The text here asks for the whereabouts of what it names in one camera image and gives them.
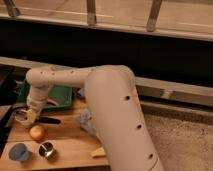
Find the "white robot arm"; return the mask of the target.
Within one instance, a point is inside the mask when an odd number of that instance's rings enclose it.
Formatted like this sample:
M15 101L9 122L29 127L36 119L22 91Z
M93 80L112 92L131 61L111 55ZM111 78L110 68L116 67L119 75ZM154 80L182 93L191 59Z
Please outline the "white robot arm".
M141 107L134 98L135 76L124 65L56 70L32 68L27 105L40 112L49 88L82 87L94 127L112 171L164 171L147 130Z

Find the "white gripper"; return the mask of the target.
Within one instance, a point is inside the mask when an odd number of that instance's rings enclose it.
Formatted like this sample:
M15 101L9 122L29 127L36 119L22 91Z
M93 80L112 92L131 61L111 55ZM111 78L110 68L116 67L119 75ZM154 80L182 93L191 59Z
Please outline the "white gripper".
M29 98L27 100L28 110L26 112L26 123L33 124L41 114L42 109L46 104L45 100L35 100Z

